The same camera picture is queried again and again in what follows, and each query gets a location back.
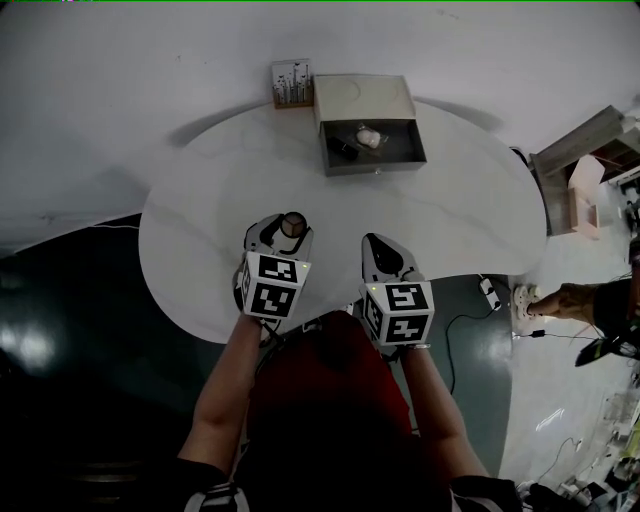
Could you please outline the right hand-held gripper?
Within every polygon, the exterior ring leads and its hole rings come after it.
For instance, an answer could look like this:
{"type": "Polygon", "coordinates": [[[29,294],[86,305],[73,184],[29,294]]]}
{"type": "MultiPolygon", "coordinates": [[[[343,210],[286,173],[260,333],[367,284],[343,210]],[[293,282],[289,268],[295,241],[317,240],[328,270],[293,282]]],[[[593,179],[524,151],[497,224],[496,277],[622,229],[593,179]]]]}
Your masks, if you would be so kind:
{"type": "Polygon", "coordinates": [[[378,239],[375,233],[367,233],[361,241],[361,257],[360,299],[353,313],[369,339],[380,348],[399,351],[429,348],[434,297],[413,254],[388,237],[378,239]]]}

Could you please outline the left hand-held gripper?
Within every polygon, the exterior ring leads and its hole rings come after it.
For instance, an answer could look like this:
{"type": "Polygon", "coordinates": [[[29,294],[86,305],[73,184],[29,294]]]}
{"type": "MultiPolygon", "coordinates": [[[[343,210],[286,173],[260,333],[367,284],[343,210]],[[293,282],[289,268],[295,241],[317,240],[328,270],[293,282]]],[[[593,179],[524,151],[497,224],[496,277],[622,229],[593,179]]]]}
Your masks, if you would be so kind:
{"type": "Polygon", "coordinates": [[[251,225],[244,237],[242,261],[233,278],[239,311],[256,320],[264,339],[278,339],[278,329],[293,317],[312,264],[308,262],[314,231],[308,226],[297,239],[294,258],[269,253],[286,249],[282,213],[251,225]]]}

